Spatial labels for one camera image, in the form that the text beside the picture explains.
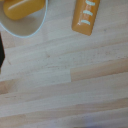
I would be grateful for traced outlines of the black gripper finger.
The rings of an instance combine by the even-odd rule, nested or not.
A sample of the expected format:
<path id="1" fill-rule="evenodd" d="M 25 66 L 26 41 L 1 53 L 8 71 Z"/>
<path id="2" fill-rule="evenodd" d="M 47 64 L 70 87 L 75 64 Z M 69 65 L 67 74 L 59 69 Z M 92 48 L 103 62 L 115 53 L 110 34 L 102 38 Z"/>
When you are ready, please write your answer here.
<path id="1" fill-rule="evenodd" d="M 3 47 L 3 42 L 0 34 L 0 72 L 1 72 L 1 67 L 5 59 L 5 52 L 4 52 L 4 47 Z"/>

